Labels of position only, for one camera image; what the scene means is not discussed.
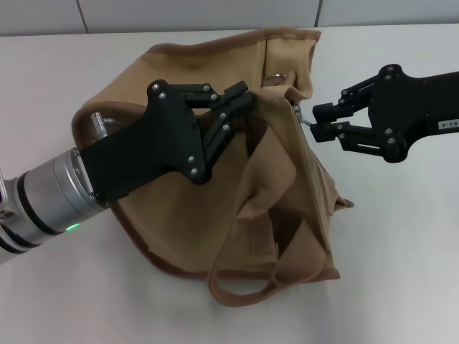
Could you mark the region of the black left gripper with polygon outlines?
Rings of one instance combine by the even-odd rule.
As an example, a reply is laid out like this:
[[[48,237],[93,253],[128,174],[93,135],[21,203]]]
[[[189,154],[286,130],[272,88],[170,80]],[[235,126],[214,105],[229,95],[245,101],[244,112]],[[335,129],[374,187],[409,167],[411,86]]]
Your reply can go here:
[[[195,184],[212,177],[212,167],[234,137],[232,120],[254,106],[240,81],[219,95],[208,83],[152,82],[147,106],[134,122],[80,152],[98,201],[117,201],[166,173],[179,172]],[[193,109],[210,110],[213,122],[201,134]]]

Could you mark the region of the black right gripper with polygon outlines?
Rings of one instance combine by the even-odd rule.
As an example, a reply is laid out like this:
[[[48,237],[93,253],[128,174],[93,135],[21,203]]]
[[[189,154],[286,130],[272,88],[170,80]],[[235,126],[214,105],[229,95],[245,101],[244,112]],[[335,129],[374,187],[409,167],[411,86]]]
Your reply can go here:
[[[368,106],[371,127],[331,123]],[[312,112],[317,143],[337,138],[344,151],[399,163],[416,141],[458,132],[458,73],[410,77],[400,65],[389,64],[380,69],[377,81],[373,76],[345,88],[336,105],[315,105]]]

